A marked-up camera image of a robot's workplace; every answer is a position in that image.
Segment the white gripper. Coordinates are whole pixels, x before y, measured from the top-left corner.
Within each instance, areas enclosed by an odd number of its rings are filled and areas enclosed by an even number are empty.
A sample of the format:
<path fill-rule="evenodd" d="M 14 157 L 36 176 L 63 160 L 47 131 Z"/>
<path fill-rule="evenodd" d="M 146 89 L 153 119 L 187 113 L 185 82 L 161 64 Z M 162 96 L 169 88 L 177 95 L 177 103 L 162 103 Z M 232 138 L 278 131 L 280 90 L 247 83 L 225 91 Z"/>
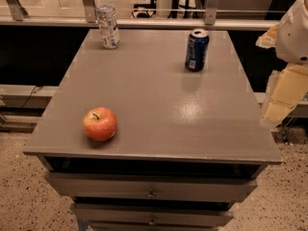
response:
<path fill-rule="evenodd" d="M 258 37 L 256 45 L 266 49 L 275 46 L 276 56 L 290 63 L 282 71 L 274 70 L 267 84 L 260 124 L 274 128 L 308 93 L 307 0 L 295 0 L 279 25 L 273 25 Z"/>

